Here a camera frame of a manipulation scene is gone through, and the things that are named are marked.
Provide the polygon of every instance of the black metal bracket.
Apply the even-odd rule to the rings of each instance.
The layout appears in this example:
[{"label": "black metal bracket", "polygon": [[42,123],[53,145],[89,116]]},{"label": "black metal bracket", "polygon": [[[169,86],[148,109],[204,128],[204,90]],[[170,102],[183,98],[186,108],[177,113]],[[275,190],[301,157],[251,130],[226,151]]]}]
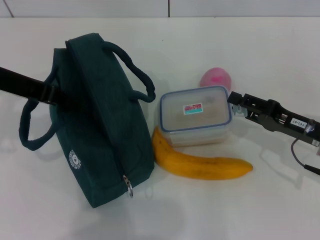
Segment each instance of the black metal bracket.
[{"label": "black metal bracket", "polygon": [[66,99],[59,87],[2,67],[0,67],[0,90],[51,105],[61,104]]},{"label": "black metal bracket", "polygon": [[[281,132],[294,138],[300,137],[301,141],[316,147],[320,144],[319,122],[288,111],[275,100],[263,100],[249,94],[242,97],[241,94],[233,91],[227,102],[233,104],[234,108],[237,106],[245,108],[247,110],[246,119],[262,125],[271,132]],[[313,121],[314,129],[303,135],[310,121]]]}]

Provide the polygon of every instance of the white wall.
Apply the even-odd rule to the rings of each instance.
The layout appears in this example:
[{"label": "white wall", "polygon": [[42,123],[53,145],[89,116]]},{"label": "white wall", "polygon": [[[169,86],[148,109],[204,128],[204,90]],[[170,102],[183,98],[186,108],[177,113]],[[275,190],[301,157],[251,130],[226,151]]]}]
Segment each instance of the white wall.
[{"label": "white wall", "polygon": [[170,0],[171,17],[320,16],[319,0]]},{"label": "white wall", "polygon": [[15,17],[168,16],[168,0],[7,0],[7,3]]},{"label": "white wall", "polygon": [[0,0],[0,18],[10,17],[10,13],[2,0]]}]

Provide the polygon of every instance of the bag logo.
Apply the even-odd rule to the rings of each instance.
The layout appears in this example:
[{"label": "bag logo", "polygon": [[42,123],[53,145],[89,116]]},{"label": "bag logo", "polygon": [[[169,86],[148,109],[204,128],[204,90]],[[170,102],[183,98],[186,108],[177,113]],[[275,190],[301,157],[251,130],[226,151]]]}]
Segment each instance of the bag logo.
[{"label": "bag logo", "polygon": [[69,153],[69,162],[74,169],[80,169],[81,167],[81,161],[78,159],[77,155],[73,150]]}]

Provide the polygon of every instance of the container lid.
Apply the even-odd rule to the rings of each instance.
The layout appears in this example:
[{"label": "container lid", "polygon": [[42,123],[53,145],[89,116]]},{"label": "container lid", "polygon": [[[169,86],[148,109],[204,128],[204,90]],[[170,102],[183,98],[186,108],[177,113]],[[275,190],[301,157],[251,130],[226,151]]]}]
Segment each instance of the container lid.
[{"label": "container lid", "polygon": [[232,120],[228,92],[208,86],[164,94],[160,100],[160,127],[164,132],[223,127]]}]

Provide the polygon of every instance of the food container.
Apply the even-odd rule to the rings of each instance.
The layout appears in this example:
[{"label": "food container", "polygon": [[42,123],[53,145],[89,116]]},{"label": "food container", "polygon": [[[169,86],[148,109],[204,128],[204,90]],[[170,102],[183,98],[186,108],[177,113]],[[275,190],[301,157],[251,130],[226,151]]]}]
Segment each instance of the food container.
[{"label": "food container", "polygon": [[222,142],[232,123],[228,91],[208,86],[164,94],[160,130],[173,147]]}]

